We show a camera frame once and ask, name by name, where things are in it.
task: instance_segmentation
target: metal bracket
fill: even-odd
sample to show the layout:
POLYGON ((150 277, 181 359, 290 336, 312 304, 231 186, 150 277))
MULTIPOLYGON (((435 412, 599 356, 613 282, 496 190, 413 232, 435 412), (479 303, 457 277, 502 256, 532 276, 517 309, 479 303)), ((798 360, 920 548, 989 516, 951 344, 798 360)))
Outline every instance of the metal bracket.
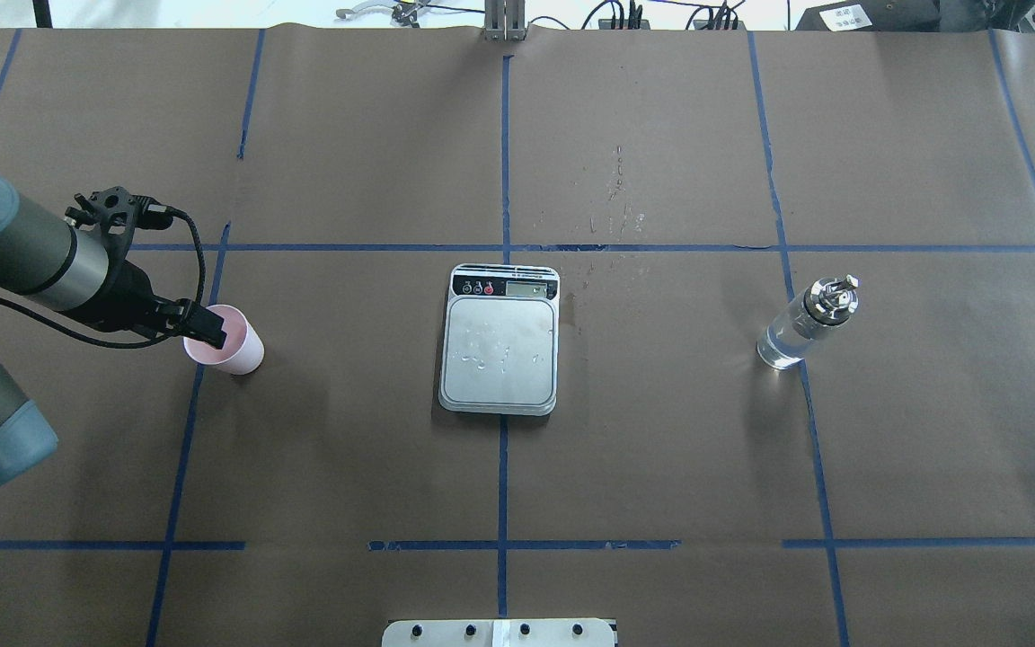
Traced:
POLYGON ((617 622, 598 618, 397 621, 382 647, 617 647, 617 622))
POLYGON ((485 0, 485 40, 526 40, 526 0, 485 0))

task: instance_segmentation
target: paper cup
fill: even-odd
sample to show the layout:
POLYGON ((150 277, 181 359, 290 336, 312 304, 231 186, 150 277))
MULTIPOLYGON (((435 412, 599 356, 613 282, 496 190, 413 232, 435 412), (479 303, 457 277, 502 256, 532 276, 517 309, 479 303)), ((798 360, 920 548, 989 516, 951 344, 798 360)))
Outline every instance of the paper cup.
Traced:
POLYGON ((258 369, 262 357, 266 356, 266 348, 246 316, 237 307, 223 303, 209 306, 209 311, 221 317, 221 331, 227 334, 226 344, 218 350, 210 344, 185 337, 181 340, 181 345, 186 349, 186 355, 199 364, 230 373, 231 376, 245 376, 258 369))

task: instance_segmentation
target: cable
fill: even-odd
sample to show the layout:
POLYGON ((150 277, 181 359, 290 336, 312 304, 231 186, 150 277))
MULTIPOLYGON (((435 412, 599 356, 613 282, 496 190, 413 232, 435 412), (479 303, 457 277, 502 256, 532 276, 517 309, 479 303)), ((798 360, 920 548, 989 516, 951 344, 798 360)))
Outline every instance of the cable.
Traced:
POLYGON ((610 26, 613 26, 613 25, 617 24, 617 22, 619 22, 619 20, 621 20, 621 21, 625 20, 625 7, 624 7, 624 4, 621 4, 619 0, 602 0, 596 7, 593 7, 593 10, 590 12, 590 16, 586 17, 586 22, 583 22, 582 28, 586 29, 587 26, 589 25, 589 22, 590 22, 591 18, 598 11, 598 9, 600 9, 601 7, 604 7, 604 5, 607 5, 607 4, 613 4, 617 8, 617 13, 615 13, 615 16, 613 16, 612 18, 610 18, 610 26))
POLYGON ((722 0, 721 5, 718 7, 718 17, 716 17, 716 20, 713 20, 713 17, 710 16, 710 21, 702 25, 702 29, 728 31, 730 29, 737 29, 736 25, 737 12, 734 10, 734 7, 731 7, 729 3, 722 0))
MULTIPOLYGON (((405 4, 405 5, 407 5, 407 7, 411 7, 411 5, 414 5, 414 3, 412 3, 412 1, 408 1, 408 0, 398 0, 398 4, 405 4)), ((451 12, 451 13, 484 13, 485 12, 484 9, 468 9, 468 8, 465 8, 465 7, 444 7, 444 5, 442 5, 442 4, 422 4, 422 5, 420 5, 418 7, 418 9, 419 10, 420 9, 445 9, 445 10, 451 12)), ((449 16, 449 13, 440 13, 440 14, 444 16, 444 17, 449 16)))
POLYGON ((707 4, 700 4, 693 12, 690 13, 689 20, 685 21, 685 29, 689 29, 689 25, 693 24, 693 18, 698 17, 698 13, 702 12, 702 9, 708 9, 710 11, 710 22, 713 22, 713 7, 707 4))
POLYGON ((555 18, 555 17, 536 17, 536 18, 531 18, 531 20, 528 22, 528 24, 534 24, 534 22, 537 22, 537 21, 554 21, 556 24, 559 24, 559 25, 563 26, 563 28, 569 29, 569 25, 564 24, 562 21, 559 21, 558 18, 555 18))
MULTIPOLYGON (((198 255, 198 290, 194 293, 194 302, 199 303, 199 305, 201 305, 202 292, 206 291, 206 257, 202 255, 202 241, 198 237, 198 226, 195 225, 194 218, 189 217, 188 213, 183 212, 183 210, 175 209, 175 215, 177 217, 180 217, 182 220, 186 223, 186 227, 189 228, 189 236, 190 238, 194 238, 194 251, 196 251, 196 254, 198 255)), ((165 341, 168 341, 169 339, 174 339, 178 336, 177 332, 166 332, 166 334, 164 335, 156 336, 153 340, 144 341, 144 343, 130 343, 130 344, 108 343, 108 341, 106 340, 97 340, 89 335, 84 335, 82 334, 82 332, 79 332, 77 330, 66 328, 61 323, 58 323, 58 321, 54 321, 53 319, 42 317, 41 315, 39 315, 39 313, 36 313, 33 310, 30 310, 29 307, 22 305, 21 303, 12 302, 12 300, 0 297, 0 305, 4 307, 9 307, 14 312, 20 313, 20 315, 25 315, 33 319, 34 321, 37 321, 40 324, 45 324, 45 326, 47 327, 51 327, 57 331, 62 332, 63 335, 67 335, 68 337, 78 340, 80 343, 95 345, 95 347, 99 348, 110 348, 119 350, 148 348, 152 347, 152 345, 161 344, 165 343, 165 341)), ((187 320, 188 317, 187 319, 181 320, 180 325, 184 324, 187 320)))
POLYGON ((650 0, 650 3, 661 3, 661 4, 677 4, 681 7, 706 7, 707 4, 702 3, 679 3, 678 0, 650 0))

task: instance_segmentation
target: black device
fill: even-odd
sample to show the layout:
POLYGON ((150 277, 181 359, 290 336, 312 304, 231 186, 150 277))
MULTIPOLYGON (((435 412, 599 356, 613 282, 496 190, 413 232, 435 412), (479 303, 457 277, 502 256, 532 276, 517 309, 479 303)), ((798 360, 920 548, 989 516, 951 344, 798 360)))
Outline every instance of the black device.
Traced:
POLYGON ((934 0, 854 0, 809 7, 794 31, 940 31, 934 0))

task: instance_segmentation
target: kitchen scale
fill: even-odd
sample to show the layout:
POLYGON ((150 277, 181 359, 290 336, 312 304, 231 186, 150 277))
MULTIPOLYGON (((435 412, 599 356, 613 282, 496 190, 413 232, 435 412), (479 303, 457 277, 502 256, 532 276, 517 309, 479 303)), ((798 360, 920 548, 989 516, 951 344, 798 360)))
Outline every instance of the kitchen scale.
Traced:
POLYGON ((558 402, 558 292, 549 267, 449 273, 439 402, 451 411, 545 415, 558 402))

